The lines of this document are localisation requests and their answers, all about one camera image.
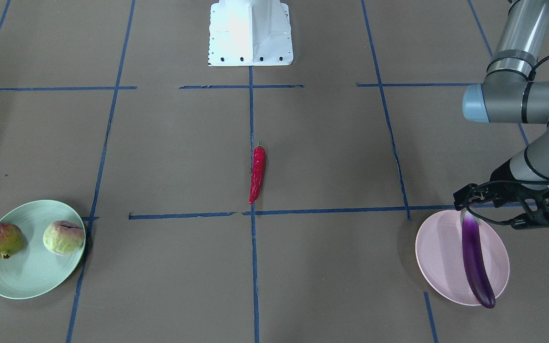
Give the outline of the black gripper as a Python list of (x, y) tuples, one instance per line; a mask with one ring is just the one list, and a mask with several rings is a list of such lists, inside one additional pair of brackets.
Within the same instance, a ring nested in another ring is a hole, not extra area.
[[(512, 173), (512, 161), (506, 161), (495, 169), (488, 182), (467, 184), (453, 194), (456, 211), (466, 210), (476, 218), (491, 224), (510, 225), (516, 230), (549, 228), (549, 178), (518, 179)], [(495, 208), (508, 203), (519, 203), (524, 210), (516, 217), (497, 221), (471, 208), (475, 204), (491, 202)]]

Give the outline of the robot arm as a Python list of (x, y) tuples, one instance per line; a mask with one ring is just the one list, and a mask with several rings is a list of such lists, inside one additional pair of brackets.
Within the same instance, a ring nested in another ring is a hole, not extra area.
[(467, 120), (544, 124), (546, 131), (497, 167), (488, 182), (468, 184), (454, 194), (462, 219), (495, 224), (475, 213), (473, 206), (519, 203), (523, 213), (500, 225), (516, 230), (549, 227), (549, 81), (535, 81), (538, 67), (549, 60), (538, 60), (548, 25), (549, 0), (512, 1), (484, 82), (466, 89), (462, 107)]

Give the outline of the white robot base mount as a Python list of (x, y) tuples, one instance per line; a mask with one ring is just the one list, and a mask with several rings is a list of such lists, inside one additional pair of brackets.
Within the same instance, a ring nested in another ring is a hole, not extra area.
[(294, 61), (289, 7), (280, 0), (220, 0), (211, 5), (208, 65), (286, 66)]

